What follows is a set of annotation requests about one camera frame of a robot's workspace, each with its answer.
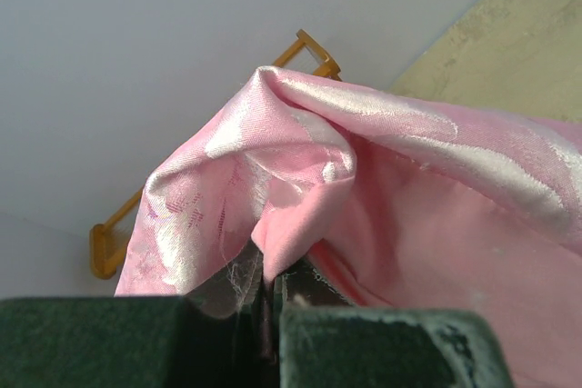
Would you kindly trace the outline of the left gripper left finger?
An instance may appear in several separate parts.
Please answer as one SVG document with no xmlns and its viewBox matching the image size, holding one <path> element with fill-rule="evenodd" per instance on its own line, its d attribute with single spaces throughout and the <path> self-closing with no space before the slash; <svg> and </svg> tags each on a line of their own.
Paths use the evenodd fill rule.
<svg viewBox="0 0 582 388">
<path fill-rule="evenodd" d="M 184 296 L 1 303 L 4 387 L 265 387 L 262 255 L 248 244 Z"/>
</svg>

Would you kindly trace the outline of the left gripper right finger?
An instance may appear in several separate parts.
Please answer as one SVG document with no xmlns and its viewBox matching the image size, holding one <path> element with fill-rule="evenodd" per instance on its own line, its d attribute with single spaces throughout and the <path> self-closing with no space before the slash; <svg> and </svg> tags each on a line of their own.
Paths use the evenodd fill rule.
<svg viewBox="0 0 582 388">
<path fill-rule="evenodd" d="M 478 315 L 360 307 L 308 262 L 276 279 L 283 387 L 512 387 Z"/>
</svg>

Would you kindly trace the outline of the pink satin pillowcase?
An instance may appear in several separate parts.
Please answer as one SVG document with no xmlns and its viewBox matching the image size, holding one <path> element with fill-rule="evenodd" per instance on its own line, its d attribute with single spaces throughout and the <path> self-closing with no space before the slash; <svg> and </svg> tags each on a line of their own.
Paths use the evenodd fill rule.
<svg viewBox="0 0 582 388">
<path fill-rule="evenodd" d="M 581 157 L 581 130 L 572 124 L 261 67 L 149 176 L 117 292 L 186 293 L 247 241 L 274 280 L 279 274 L 266 275 L 252 237 L 257 223 L 270 206 L 299 204 L 324 179 L 325 165 L 336 164 L 336 178 L 347 178 L 357 165 L 352 145 L 362 140 L 416 159 L 439 142 L 501 153 L 547 144 Z"/>
</svg>

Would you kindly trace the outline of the pink pillow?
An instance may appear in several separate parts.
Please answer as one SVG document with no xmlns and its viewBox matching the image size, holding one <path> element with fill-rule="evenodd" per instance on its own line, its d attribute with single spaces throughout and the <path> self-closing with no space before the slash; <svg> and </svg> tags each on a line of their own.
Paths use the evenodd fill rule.
<svg viewBox="0 0 582 388">
<path fill-rule="evenodd" d="M 309 255 L 358 303 L 459 308 L 498 335 L 521 387 L 581 384 L 581 157 L 435 143 L 414 158 L 354 142 L 297 205 L 252 237 L 268 277 Z"/>
</svg>

